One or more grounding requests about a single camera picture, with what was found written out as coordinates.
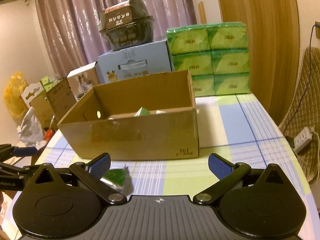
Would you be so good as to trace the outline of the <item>white plastic bag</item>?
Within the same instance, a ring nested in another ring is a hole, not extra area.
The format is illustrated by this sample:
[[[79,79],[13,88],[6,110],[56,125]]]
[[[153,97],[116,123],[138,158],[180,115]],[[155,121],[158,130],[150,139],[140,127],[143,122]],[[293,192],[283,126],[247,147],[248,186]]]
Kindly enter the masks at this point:
[[[47,143],[44,139],[44,129],[35,115],[34,107],[30,107],[25,114],[20,126],[17,127],[17,133],[20,141],[27,147],[35,147],[39,150]]]

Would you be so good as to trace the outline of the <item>white power strip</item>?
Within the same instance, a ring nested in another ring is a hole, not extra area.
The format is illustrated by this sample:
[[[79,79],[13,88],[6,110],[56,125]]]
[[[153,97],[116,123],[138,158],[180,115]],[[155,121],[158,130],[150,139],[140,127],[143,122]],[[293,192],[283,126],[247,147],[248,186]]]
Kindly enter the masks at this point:
[[[298,154],[306,145],[312,141],[312,133],[310,128],[304,127],[294,138],[294,152]]]

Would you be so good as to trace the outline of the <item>black food container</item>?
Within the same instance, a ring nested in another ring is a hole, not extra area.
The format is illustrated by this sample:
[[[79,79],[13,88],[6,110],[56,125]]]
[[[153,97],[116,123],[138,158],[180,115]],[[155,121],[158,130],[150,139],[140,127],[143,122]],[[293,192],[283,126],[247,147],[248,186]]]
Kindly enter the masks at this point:
[[[127,0],[104,9],[98,25],[112,50],[153,42],[154,18],[142,0]]]

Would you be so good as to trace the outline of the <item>silver foil pouch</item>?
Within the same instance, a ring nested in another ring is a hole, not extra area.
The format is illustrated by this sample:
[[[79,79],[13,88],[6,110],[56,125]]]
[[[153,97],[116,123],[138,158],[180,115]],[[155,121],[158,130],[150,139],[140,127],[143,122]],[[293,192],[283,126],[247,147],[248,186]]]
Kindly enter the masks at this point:
[[[133,183],[128,166],[112,168],[100,179],[116,191],[129,196],[133,193]]]

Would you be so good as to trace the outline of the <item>white product box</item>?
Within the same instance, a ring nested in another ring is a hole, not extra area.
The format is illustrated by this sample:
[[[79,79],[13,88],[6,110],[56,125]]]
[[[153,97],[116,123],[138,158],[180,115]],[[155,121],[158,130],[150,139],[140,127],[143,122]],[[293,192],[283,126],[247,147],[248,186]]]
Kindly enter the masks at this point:
[[[97,62],[92,62],[74,69],[68,74],[67,80],[76,101],[79,101],[92,87],[100,84],[96,65]]]

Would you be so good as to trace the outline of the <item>light blue carton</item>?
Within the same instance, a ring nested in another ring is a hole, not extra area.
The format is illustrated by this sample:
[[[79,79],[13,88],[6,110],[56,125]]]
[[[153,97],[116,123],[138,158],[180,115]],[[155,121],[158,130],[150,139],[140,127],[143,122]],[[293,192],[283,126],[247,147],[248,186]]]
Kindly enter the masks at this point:
[[[101,84],[148,74],[171,72],[166,40],[146,43],[100,55],[95,65]]]

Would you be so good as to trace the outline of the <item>yellow plastic bag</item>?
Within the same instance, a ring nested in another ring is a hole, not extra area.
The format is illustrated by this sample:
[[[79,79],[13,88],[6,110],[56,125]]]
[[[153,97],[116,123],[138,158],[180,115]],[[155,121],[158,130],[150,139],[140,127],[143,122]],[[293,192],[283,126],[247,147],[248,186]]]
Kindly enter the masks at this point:
[[[28,110],[21,95],[28,87],[27,80],[22,72],[17,71],[10,77],[4,87],[3,101],[13,119],[22,118]]]

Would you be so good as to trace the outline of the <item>green tissue pack stack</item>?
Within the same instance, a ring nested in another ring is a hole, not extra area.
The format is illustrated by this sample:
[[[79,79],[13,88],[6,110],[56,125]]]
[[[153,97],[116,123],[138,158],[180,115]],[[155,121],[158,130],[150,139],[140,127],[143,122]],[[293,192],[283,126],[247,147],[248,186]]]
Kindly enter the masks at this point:
[[[196,97],[250,92],[244,23],[189,25],[166,35],[174,70],[189,71]]]

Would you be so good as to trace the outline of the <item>purple curtain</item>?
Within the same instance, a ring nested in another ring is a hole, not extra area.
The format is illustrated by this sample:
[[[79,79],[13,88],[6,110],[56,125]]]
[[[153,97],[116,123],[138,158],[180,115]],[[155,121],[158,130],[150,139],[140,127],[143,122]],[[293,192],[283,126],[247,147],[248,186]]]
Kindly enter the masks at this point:
[[[66,76],[113,49],[196,23],[193,0],[35,0],[53,70]]]

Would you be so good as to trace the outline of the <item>plaid tablecloth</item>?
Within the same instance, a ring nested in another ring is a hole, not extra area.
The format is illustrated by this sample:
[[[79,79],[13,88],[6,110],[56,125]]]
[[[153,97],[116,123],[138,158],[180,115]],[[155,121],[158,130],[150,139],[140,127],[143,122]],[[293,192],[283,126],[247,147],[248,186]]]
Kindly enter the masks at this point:
[[[306,208],[279,165],[253,169],[211,154],[219,181],[193,197],[126,197],[101,181],[120,158],[199,155],[193,100],[137,117],[108,111],[87,93],[60,122],[88,163],[55,168],[1,164],[1,189],[20,191],[13,217],[23,239],[298,239]]]

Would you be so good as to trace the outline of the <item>quilted chair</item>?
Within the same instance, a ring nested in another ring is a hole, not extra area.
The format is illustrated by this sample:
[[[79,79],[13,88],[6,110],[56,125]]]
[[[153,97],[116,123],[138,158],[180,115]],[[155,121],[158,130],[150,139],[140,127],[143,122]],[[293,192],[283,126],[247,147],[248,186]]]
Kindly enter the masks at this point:
[[[307,47],[304,51],[302,69],[296,92],[279,129],[286,137],[294,138],[304,128],[319,133],[319,48]],[[312,141],[298,155],[298,161],[309,183],[318,176],[319,140]]]

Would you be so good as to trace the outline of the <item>green white medicine box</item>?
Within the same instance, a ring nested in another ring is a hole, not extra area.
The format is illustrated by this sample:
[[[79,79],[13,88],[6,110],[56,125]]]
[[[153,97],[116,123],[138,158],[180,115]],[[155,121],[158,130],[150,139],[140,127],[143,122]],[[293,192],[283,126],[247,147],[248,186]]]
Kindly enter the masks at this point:
[[[141,107],[135,114],[134,116],[135,117],[138,117],[138,116],[145,116],[145,115],[149,115],[150,114],[150,111],[148,111],[147,109],[145,109],[144,107]]]

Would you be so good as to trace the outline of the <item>brown cardboard box with cutout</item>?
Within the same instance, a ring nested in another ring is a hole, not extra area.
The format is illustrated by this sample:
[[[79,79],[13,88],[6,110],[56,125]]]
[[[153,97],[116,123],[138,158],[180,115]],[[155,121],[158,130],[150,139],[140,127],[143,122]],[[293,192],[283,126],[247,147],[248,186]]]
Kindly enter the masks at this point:
[[[66,78],[48,91],[44,90],[40,82],[32,83],[25,88],[21,97],[29,108],[34,108],[34,113],[44,129],[48,129],[53,120],[52,129],[56,131],[59,121],[76,103]]]

